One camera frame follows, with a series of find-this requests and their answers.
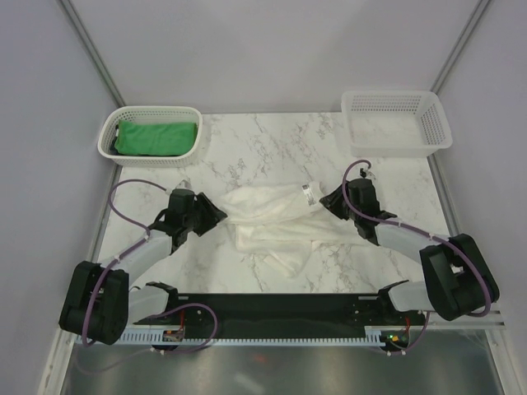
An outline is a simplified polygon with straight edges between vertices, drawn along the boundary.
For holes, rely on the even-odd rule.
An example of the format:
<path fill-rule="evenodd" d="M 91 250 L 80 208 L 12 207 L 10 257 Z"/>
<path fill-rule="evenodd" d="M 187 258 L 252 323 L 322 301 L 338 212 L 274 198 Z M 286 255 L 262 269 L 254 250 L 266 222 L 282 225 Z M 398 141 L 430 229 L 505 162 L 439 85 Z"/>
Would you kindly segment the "white towel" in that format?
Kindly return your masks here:
<path fill-rule="evenodd" d="M 317 181 L 244 186 L 224 194 L 217 206 L 227 214 L 236 249 L 259 255 L 286 277 L 297 276 L 320 244 L 363 246 L 353 224 L 320 202 Z"/>

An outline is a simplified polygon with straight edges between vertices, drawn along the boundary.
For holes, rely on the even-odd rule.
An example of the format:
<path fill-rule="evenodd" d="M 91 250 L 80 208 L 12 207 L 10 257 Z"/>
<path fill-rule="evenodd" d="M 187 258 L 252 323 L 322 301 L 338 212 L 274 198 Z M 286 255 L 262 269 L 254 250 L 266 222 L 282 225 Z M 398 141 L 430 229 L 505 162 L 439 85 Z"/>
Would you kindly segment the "green towel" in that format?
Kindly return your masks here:
<path fill-rule="evenodd" d="M 194 146 L 198 125 L 191 122 L 140 124 L 120 120 L 116 148 L 121 156 L 182 156 Z"/>

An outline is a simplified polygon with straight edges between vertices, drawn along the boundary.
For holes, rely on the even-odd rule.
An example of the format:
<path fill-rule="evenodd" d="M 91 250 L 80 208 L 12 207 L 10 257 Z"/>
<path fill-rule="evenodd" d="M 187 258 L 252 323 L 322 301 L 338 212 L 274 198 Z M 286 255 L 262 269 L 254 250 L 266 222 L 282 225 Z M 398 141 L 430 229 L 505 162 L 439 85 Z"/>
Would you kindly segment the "dark blue towel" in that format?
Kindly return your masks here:
<path fill-rule="evenodd" d="M 116 142 L 119 138 L 119 130 L 118 129 L 115 129 L 115 134 L 112 138 L 112 141 L 110 143 L 110 147 L 109 147 L 109 153 L 112 155 L 112 156 L 119 156 L 119 151 L 117 150 L 116 148 Z"/>

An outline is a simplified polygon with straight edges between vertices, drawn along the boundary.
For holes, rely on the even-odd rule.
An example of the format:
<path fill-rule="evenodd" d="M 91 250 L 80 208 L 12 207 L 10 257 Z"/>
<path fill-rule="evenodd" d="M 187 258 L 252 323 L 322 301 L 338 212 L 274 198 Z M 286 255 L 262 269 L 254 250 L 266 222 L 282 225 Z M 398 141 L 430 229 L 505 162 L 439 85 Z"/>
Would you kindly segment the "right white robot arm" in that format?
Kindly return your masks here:
<path fill-rule="evenodd" d="M 499 298 L 499 288 L 475 240 L 467 234 L 435 236 L 380 208 L 369 179 L 354 179 L 319 202 L 340 220 L 352 221 L 371 244 L 394 250 L 422 267 L 423 281 L 401 281 L 379 291 L 377 317 L 396 324 L 407 311 L 432 311 L 446 321 L 483 317 Z"/>

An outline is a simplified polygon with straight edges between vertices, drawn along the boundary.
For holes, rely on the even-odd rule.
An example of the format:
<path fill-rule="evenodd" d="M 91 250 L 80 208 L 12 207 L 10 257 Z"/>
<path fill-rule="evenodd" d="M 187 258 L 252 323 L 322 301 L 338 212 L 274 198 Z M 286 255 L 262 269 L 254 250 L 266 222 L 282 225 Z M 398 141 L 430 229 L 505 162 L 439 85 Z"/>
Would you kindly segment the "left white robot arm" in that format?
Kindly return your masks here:
<path fill-rule="evenodd" d="M 162 324 L 175 322 L 180 304 L 169 297 L 172 287 L 154 283 L 132 292 L 131 285 L 179 249 L 190 233 L 202 236 L 227 217 L 204 193 L 173 190 L 168 207 L 135 244 L 102 263 L 82 261 L 75 266 L 59 327 L 88 345 L 112 345 L 128 325 L 149 316 Z"/>

